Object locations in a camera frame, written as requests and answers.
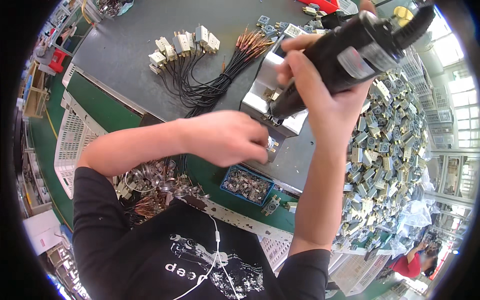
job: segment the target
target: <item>woman in red shirt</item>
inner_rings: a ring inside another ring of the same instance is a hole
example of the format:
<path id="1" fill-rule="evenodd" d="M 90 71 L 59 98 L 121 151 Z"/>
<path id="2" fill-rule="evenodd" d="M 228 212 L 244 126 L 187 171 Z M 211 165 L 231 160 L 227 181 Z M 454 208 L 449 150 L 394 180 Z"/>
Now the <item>woman in red shirt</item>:
<path id="1" fill-rule="evenodd" d="M 427 276 L 430 276 L 435 271 L 437 263 L 434 257 L 417 253 L 425 249 L 425 246 L 426 244 L 421 242 L 389 267 L 400 275 L 409 278 L 416 277 L 420 272 L 425 272 L 425 275 L 429 273 Z"/>

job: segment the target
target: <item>bundle of black wires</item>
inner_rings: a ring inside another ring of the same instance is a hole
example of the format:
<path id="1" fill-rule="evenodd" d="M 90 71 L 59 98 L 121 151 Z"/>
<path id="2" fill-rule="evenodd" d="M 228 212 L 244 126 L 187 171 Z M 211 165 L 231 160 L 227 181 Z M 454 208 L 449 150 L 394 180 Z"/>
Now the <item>bundle of black wires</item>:
<path id="1" fill-rule="evenodd" d="M 247 32 L 245 29 L 237 39 L 230 62 L 226 67 L 224 62 L 219 76 L 207 83 L 201 83 L 193 76 L 195 65 L 207 53 L 198 43 L 195 43 L 195 49 L 191 49 L 188 55 L 179 55 L 177 59 L 170 60 L 164 65 L 165 71 L 158 75 L 162 78 L 165 88 L 178 96 L 184 106 L 191 109 L 186 118 L 212 111 L 235 77 L 273 44 L 268 37 L 262 37 L 262 33 L 261 30 Z"/>

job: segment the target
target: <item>blue plastic tray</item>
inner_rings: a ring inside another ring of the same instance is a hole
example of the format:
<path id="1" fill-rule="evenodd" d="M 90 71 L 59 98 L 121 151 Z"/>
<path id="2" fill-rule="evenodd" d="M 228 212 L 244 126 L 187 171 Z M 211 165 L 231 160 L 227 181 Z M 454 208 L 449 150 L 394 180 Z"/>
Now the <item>blue plastic tray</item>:
<path id="1" fill-rule="evenodd" d="M 228 174 L 230 173 L 230 171 L 232 170 L 232 168 L 239 168 L 239 169 L 241 169 L 241 170 L 244 170 L 244 171 L 246 171 L 246 172 L 249 172 L 250 174 L 252 174 L 252 175 L 254 175 L 254 176 L 258 177 L 258 178 L 261 178 L 261 179 L 263 179 L 263 180 L 268 181 L 269 183 L 271 183 L 271 184 L 270 184 L 270 187 L 268 188 L 267 194 L 266 194 L 265 197 L 262 199 L 262 203 L 261 203 L 261 204 L 258 204 L 257 202 L 250 201 L 249 199 L 243 197 L 242 194 L 235 194 L 234 192 L 232 192 L 232 191 L 230 191 L 230 190 L 227 190 L 227 189 L 225 189 L 225 188 L 222 187 L 222 186 L 223 186 L 223 183 L 228 179 Z M 273 181 L 272 181 L 271 179 L 265 178 L 265 177 L 263 177 L 262 175 L 257 174 L 256 172 L 253 172 L 252 170 L 249 170 L 249 169 L 247 169 L 247 168 L 245 168 L 245 167 L 243 167 L 243 166 L 234 165 L 234 166 L 231 166 L 231 167 L 228 168 L 228 171 L 226 172 L 225 177 L 223 178 L 222 183 L 220 184 L 220 189 L 223 190 L 223 191 L 229 192 L 230 194 L 235 195 L 235 196 L 237 196 L 237 197 L 239 197 L 239 198 L 241 198 L 241 199 L 243 199 L 243 200 L 245 200 L 245 201 L 248 201 L 248 202 L 250 202 L 250 203 L 256 204 L 256 205 L 258 205 L 258 206 L 263 206 L 263 205 L 265 204 L 265 201 L 267 200 L 268 195 L 270 194 L 273 186 L 274 186 L 274 183 L 273 183 Z"/>

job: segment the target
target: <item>qr code sticker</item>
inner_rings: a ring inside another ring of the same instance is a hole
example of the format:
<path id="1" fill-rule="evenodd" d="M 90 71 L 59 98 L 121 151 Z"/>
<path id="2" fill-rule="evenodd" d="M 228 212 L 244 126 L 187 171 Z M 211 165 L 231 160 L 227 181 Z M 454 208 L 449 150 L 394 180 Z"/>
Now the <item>qr code sticker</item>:
<path id="1" fill-rule="evenodd" d="M 296 37 L 298 35 L 301 35 L 302 34 L 302 31 L 300 30 L 300 28 L 296 27 L 295 25 L 288 25 L 288 27 L 285 29 L 285 32 L 284 32 L 286 35 L 289 35 L 291 37 Z"/>

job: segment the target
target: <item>red shirt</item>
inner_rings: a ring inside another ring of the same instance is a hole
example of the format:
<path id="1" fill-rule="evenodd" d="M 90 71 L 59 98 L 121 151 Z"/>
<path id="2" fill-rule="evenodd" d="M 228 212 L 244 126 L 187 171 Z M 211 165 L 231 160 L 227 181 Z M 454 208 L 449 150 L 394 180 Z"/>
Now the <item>red shirt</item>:
<path id="1" fill-rule="evenodd" d="M 421 265 L 420 265 L 420 255 L 415 253 L 415 257 L 410 263 L 408 263 L 407 256 L 404 255 L 400 257 L 395 263 L 389 266 L 395 272 L 400 273 L 400 275 L 413 278 L 420 274 Z"/>

